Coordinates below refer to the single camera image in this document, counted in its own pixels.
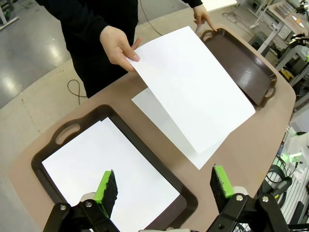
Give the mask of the person's left hand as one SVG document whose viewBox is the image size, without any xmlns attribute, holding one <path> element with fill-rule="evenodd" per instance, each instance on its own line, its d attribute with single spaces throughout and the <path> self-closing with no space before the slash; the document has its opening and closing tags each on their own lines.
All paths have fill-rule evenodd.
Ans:
<svg viewBox="0 0 309 232">
<path fill-rule="evenodd" d="M 194 12 L 194 23 L 197 25 L 197 29 L 201 28 L 202 25 L 207 23 L 213 31 L 217 31 L 216 27 L 212 23 L 210 16 L 203 5 L 196 6 L 193 8 Z"/>
</svg>

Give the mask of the person's right hand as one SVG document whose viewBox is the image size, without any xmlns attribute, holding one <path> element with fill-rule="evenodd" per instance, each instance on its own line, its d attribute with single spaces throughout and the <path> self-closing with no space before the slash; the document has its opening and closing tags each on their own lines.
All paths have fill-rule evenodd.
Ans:
<svg viewBox="0 0 309 232">
<path fill-rule="evenodd" d="M 140 37 L 131 46 L 122 30 L 107 26 L 100 33 L 99 40 L 111 64 L 119 65 L 127 72 L 135 71 L 128 59 L 135 62 L 140 60 L 135 52 L 141 43 Z"/>
</svg>

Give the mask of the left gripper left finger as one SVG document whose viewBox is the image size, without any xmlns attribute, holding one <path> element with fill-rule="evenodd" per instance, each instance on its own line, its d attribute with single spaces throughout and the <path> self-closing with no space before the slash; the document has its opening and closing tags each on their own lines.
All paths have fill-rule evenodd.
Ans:
<svg viewBox="0 0 309 232">
<path fill-rule="evenodd" d="M 79 202 L 54 205 L 45 232 L 118 232 L 111 214 L 118 195 L 114 171 L 106 171 L 94 197 Z"/>
</svg>

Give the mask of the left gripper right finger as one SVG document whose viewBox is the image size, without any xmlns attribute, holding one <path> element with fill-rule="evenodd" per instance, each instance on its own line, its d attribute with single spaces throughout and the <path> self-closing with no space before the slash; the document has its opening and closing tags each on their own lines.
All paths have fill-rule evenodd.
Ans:
<svg viewBox="0 0 309 232">
<path fill-rule="evenodd" d="M 252 198 L 236 193 L 222 166 L 213 166 L 211 190 L 219 215 L 207 229 L 209 232 L 232 232 L 238 224 L 248 224 L 252 232 L 288 232 L 289 227 L 271 194 Z"/>
</svg>

